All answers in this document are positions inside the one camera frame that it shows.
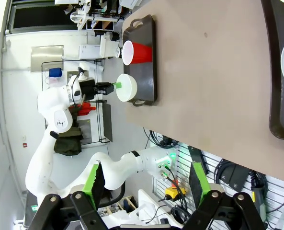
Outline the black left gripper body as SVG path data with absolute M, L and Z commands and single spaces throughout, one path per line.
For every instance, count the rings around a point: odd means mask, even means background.
M 97 86 L 95 80 L 85 80 L 80 82 L 80 88 L 86 100 L 93 100 L 97 94 Z

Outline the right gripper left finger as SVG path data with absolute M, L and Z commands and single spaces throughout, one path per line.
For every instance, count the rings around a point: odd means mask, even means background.
M 78 221 L 84 230 L 107 230 L 108 227 L 97 212 L 104 186 L 102 165 L 97 163 L 93 165 L 81 191 L 65 198 L 57 194 L 46 195 L 29 229 L 65 230 L 70 223 Z

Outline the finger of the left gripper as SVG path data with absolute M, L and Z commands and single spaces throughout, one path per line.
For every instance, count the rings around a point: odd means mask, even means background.
M 122 87 L 120 82 L 99 82 L 96 84 L 96 92 L 98 94 L 109 95 L 114 89 L 120 89 Z

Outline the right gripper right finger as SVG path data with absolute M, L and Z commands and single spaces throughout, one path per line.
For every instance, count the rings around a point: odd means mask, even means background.
M 192 162 L 189 185 L 196 210 L 184 224 L 185 230 L 206 230 L 211 221 L 223 221 L 229 230 L 265 230 L 266 227 L 245 192 L 227 195 L 212 189 L 200 162 Z

